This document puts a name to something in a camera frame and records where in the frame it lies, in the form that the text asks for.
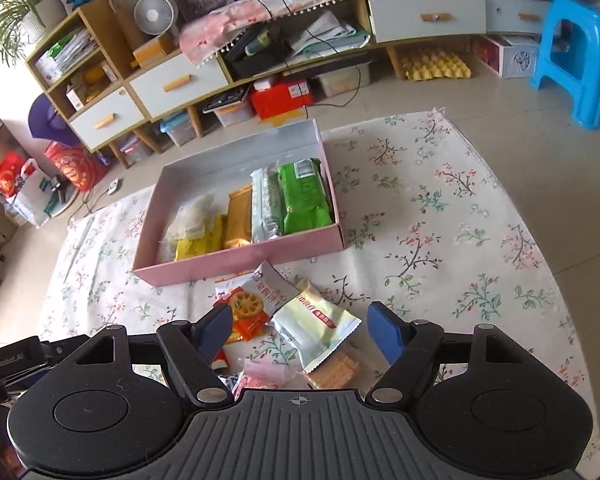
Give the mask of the yellow snack packet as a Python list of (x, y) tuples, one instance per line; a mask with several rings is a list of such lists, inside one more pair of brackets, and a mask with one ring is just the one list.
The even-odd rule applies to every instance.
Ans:
[(224, 246), (226, 215), (217, 214), (204, 220), (200, 234), (186, 236), (175, 246), (175, 261), (218, 252)]

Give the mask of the pink flower snack bar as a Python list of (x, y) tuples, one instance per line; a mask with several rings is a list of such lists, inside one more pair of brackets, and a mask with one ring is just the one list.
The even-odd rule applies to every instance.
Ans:
[(293, 366), (247, 360), (238, 374), (232, 393), (234, 398), (238, 399), (246, 389), (304, 390), (307, 388), (308, 383)]

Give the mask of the silver red-label snack packet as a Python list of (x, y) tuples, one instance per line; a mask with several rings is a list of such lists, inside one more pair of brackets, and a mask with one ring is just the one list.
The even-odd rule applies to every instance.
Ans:
[(306, 373), (321, 366), (361, 323), (356, 315), (324, 298), (309, 281), (268, 322), (297, 350)]

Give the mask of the clear plastic storage bin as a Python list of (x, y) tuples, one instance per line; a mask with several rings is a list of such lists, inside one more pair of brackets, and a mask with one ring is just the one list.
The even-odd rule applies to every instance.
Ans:
[(322, 87), (324, 95), (328, 98), (356, 91), (370, 84), (370, 62), (319, 74), (315, 79)]

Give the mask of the silver green snack packet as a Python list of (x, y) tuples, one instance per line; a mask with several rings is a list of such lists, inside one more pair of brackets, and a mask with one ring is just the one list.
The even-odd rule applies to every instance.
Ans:
[(283, 193), (277, 167), (270, 165), (251, 174), (251, 241), (261, 243), (284, 234)]

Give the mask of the clear white snack bag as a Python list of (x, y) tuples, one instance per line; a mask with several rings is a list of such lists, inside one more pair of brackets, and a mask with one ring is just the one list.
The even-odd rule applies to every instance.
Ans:
[(182, 203), (164, 232), (163, 243), (175, 244), (179, 240), (191, 240), (203, 236), (213, 201), (213, 195), (207, 193)]

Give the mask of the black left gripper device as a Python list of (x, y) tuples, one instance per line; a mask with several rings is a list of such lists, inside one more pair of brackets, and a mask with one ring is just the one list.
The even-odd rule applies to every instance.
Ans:
[(40, 341), (38, 336), (32, 336), (0, 348), (0, 404), (29, 389), (89, 339), (79, 335)]

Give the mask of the pink cardboard box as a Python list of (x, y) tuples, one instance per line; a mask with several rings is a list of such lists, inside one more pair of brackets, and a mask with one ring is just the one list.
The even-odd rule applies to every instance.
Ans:
[(133, 271), (166, 286), (343, 247), (323, 137), (308, 119), (164, 166)]

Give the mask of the blue plastic stool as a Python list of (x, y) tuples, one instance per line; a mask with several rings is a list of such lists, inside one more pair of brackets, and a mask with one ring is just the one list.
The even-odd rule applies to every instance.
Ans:
[(572, 99), (572, 119), (600, 128), (600, 6), (553, 0), (544, 22), (530, 86), (553, 81)]

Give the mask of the white desk fan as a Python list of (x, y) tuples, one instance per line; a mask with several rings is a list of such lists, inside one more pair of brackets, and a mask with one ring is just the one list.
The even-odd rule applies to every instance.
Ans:
[(178, 5), (175, 0), (138, 0), (133, 16), (142, 32), (161, 36), (174, 29), (178, 21)]

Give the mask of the wooden white drawer cabinet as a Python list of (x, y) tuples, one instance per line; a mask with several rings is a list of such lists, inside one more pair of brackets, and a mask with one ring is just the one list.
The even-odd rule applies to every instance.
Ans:
[[(197, 62), (178, 49), (147, 66), (135, 61), (114, 12), (105, 0), (94, 0), (60, 22), (27, 58), (27, 66), (56, 114), (90, 151), (114, 150), (132, 132), (146, 141), (143, 126), (178, 110), (199, 118), (196, 105), (215, 94), (268, 75), (297, 73), (307, 67), (350, 58), (372, 49), (387, 51), (400, 64), (401, 44), (439, 37), (479, 34), (541, 35), (550, 0), (326, 0), (302, 10), (284, 6), (281, 28), (311, 23), (326, 11), (350, 18), (368, 36), (366, 44), (332, 48), (321, 55), (283, 60), (258, 68), (247, 77), (234, 69), (230, 51), (248, 30), (241, 28), (221, 47)], [(69, 65), (53, 82), (36, 66), (42, 56), (70, 32), (86, 30), (95, 47)]]

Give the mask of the brown wafer packet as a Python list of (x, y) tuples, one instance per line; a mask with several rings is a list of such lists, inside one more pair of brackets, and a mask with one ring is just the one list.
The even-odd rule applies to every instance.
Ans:
[(352, 344), (345, 344), (336, 350), (313, 372), (304, 372), (303, 376), (313, 389), (346, 388), (358, 376), (361, 361), (358, 349)]

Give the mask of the lotus root chips packet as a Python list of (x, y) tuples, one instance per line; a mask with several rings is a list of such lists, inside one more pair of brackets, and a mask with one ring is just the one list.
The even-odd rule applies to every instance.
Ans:
[(228, 304), (232, 310), (232, 333), (226, 342), (250, 341), (262, 335), (272, 316), (299, 294), (268, 261), (251, 273), (216, 283), (213, 305)]

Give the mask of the yellow egg tray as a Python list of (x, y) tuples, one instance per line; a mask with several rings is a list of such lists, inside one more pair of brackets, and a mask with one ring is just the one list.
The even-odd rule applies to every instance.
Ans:
[(455, 53), (442, 48), (408, 50), (400, 59), (400, 66), (409, 81), (433, 79), (469, 79), (471, 69)]

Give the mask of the red snack packet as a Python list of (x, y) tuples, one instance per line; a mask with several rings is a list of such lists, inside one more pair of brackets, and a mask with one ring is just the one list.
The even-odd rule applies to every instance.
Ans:
[(227, 355), (224, 349), (221, 349), (211, 362), (212, 370), (227, 370), (230, 367)]

